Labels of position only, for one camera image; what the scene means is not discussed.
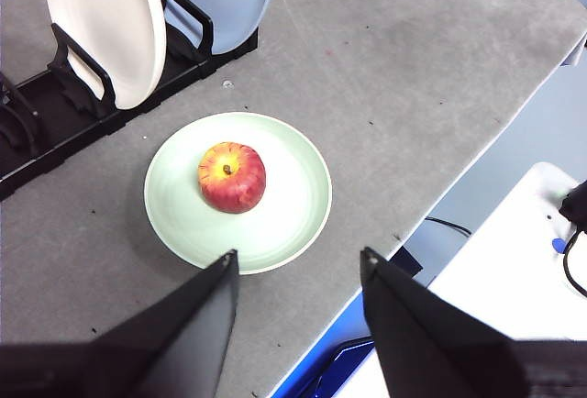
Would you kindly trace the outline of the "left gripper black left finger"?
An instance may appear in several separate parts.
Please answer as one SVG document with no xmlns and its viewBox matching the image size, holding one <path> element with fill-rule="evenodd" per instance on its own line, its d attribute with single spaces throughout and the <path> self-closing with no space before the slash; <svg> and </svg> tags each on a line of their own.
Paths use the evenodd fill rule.
<svg viewBox="0 0 587 398">
<path fill-rule="evenodd" d="M 230 250 L 156 304 L 86 342 L 4 344 L 4 397 L 213 397 L 238 300 Z"/>
</svg>

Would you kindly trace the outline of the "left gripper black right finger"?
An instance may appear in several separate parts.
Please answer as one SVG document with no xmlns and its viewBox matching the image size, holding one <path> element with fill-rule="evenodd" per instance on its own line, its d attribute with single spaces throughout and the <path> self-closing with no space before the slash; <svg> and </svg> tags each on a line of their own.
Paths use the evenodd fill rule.
<svg viewBox="0 0 587 398">
<path fill-rule="evenodd" d="M 514 340 L 366 247 L 363 311 L 392 397 L 583 397 L 586 345 Z"/>
</svg>

